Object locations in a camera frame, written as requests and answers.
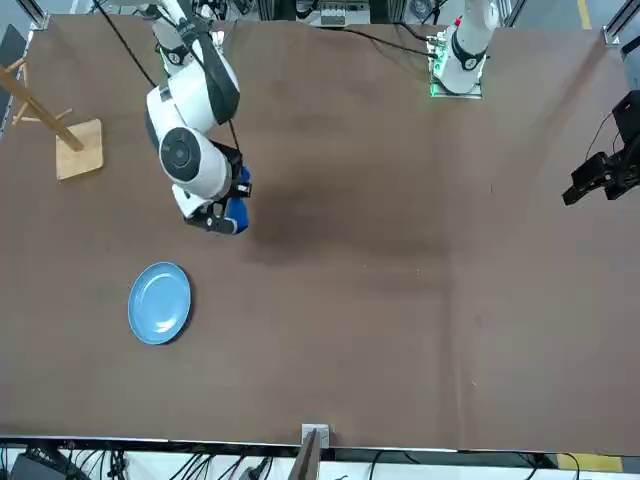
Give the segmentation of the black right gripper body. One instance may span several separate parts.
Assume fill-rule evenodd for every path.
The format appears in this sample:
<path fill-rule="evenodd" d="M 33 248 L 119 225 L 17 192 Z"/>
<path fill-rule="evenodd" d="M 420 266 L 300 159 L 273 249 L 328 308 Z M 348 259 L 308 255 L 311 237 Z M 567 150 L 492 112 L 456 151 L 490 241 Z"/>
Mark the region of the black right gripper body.
<path fill-rule="evenodd" d="M 221 198 L 207 200 L 185 217 L 185 223 L 224 235 L 237 235 L 249 226 L 245 200 L 251 196 L 252 183 L 249 170 L 243 165 L 242 153 L 232 147 L 214 142 L 230 167 L 230 186 Z"/>

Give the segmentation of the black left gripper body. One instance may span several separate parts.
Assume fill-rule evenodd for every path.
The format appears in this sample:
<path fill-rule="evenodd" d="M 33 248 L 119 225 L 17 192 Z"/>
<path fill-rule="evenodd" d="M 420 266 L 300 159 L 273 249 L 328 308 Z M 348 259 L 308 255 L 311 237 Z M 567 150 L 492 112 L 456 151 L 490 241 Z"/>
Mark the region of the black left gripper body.
<path fill-rule="evenodd" d="M 639 104 L 640 91 L 635 89 L 629 91 L 612 109 L 623 147 L 639 136 Z"/>

